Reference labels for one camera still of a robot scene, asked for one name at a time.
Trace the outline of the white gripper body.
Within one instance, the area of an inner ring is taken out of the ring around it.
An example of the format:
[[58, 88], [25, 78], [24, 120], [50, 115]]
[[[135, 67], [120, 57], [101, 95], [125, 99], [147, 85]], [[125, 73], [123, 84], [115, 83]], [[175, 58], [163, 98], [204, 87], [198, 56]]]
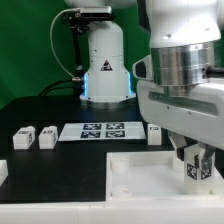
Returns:
[[169, 97], [146, 80], [137, 83], [143, 119], [171, 132], [224, 150], [224, 79], [211, 78], [187, 97]]

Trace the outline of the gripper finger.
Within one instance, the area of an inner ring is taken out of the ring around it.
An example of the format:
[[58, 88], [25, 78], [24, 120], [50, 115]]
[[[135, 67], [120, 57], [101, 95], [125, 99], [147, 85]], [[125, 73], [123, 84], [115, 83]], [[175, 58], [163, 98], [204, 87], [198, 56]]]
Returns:
[[212, 156], [215, 148], [205, 143], [199, 143], [199, 168], [203, 171], [212, 167]]
[[168, 132], [168, 137], [175, 151], [175, 156], [181, 161], [184, 160], [184, 148], [187, 146], [185, 137], [175, 132]]

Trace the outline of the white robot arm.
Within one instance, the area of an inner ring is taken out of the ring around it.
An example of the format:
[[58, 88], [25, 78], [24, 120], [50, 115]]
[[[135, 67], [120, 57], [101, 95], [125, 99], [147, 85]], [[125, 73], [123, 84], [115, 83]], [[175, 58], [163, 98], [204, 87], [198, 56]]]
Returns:
[[[90, 67], [82, 101], [93, 105], [138, 100], [142, 118], [169, 132], [177, 155], [201, 171], [224, 149], [224, 70], [217, 49], [224, 0], [65, 0], [87, 26]], [[150, 52], [127, 72], [115, 9], [135, 6], [149, 33]]]

